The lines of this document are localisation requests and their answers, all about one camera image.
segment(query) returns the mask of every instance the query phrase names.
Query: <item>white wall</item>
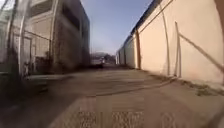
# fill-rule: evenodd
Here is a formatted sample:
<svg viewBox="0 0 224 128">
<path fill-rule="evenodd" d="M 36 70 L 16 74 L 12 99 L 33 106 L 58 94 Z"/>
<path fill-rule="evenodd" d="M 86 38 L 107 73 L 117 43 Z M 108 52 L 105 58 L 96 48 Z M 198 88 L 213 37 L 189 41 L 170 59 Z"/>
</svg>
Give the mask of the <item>white wall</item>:
<svg viewBox="0 0 224 128">
<path fill-rule="evenodd" d="M 202 84 L 223 85 L 222 31 L 214 0 L 162 0 L 138 28 L 141 67 Z"/>
</svg>

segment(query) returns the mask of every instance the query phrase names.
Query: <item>sky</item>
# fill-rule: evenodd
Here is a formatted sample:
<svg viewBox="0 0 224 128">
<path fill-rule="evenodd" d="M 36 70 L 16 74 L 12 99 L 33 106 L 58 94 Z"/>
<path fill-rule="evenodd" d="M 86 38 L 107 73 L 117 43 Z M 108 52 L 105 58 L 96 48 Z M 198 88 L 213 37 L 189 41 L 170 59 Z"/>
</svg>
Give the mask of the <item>sky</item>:
<svg viewBox="0 0 224 128">
<path fill-rule="evenodd" d="M 81 0 L 90 19 L 91 52 L 115 54 L 152 0 Z"/>
</svg>

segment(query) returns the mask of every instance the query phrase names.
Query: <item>drainpipe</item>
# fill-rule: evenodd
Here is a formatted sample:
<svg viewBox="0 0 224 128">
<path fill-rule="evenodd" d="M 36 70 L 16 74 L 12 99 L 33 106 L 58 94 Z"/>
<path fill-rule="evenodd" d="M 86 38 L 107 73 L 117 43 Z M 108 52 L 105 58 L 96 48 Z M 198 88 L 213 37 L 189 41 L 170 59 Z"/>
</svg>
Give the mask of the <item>drainpipe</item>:
<svg viewBox="0 0 224 128">
<path fill-rule="evenodd" d="M 18 47 L 18 59 L 19 59 L 19 74 L 24 76 L 24 33 L 26 27 L 26 20 L 28 16 L 28 9 L 30 8 L 31 1 L 28 0 L 25 7 L 25 12 L 22 18 L 21 27 L 20 27 L 20 37 L 19 37 L 19 47 Z"/>
</svg>

